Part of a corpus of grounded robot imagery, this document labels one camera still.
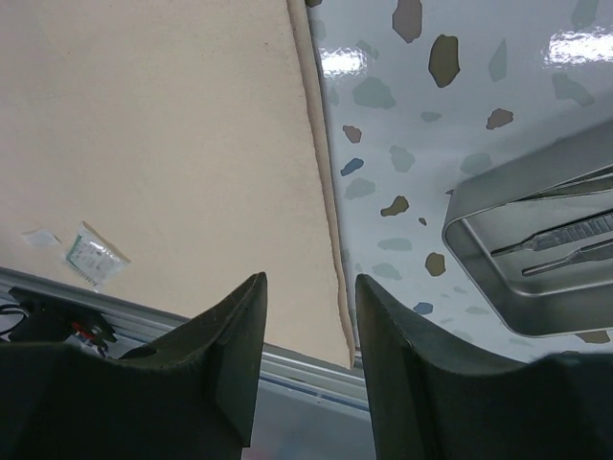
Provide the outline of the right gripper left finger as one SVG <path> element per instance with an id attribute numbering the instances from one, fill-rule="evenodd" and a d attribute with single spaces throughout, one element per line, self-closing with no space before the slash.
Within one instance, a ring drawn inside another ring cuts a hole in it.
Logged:
<path id="1" fill-rule="evenodd" d="M 238 459 L 251 444 L 261 360 L 195 356 L 163 368 L 54 342 L 1 348 L 5 459 Z"/>

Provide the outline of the metal instrument tray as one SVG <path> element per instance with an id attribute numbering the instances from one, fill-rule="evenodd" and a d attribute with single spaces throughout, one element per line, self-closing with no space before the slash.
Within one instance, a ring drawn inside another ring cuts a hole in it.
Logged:
<path id="1" fill-rule="evenodd" d="M 443 242 L 515 333 L 611 328 L 611 122 L 461 183 Z"/>

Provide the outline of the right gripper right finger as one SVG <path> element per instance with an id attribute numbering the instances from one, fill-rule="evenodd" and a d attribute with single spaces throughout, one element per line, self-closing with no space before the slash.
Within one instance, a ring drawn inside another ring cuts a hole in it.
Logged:
<path id="1" fill-rule="evenodd" d="M 368 275 L 355 298 L 378 458 L 611 457 L 611 355 L 523 363 L 440 328 Z"/>

